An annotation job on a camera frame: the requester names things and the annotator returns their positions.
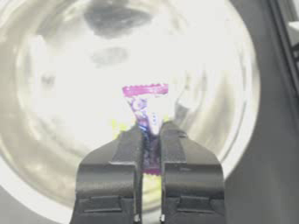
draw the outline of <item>purple object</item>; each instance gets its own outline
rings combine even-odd
[[[167,84],[123,87],[124,96],[135,112],[138,125],[145,133],[145,173],[161,175],[159,130],[163,117],[159,108],[151,107],[169,94]]]

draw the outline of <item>reflective metal surface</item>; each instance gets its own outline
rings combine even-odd
[[[68,223],[80,160],[135,123],[122,87],[161,82],[169,117],[229,176],[259,102],[254,48],[230,2],[0,0],[0,181],[35,212]]]

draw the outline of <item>gray bowl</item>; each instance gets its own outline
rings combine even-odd
[[[167,117],[227,177],[259,104],[255,51],[230,1],[0,0],[0,184],[36,213],[70,222],[79,163],[135,123],[122,87],[161,82]]]

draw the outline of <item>metal bowl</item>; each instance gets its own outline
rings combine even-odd
[[[230,1],[0,0],[0,182],[38,214],[70,222],[80,160],[135,123],[122,87],[161,82],[169,118],[227,177],[259,103]]]

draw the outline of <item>black surface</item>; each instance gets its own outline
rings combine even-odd
[[[142,223],[143,148],[142,130],[135,126],[86,156],[71,224]]]
[[[217,156],[173,122],[163,125],[161,148],[163,223],[225,224],[225,177]]]
[[[257,48],[262,102],[257,131],[227,181],[229,223],[299,223],[298,99],[266,0],[233,0]]]

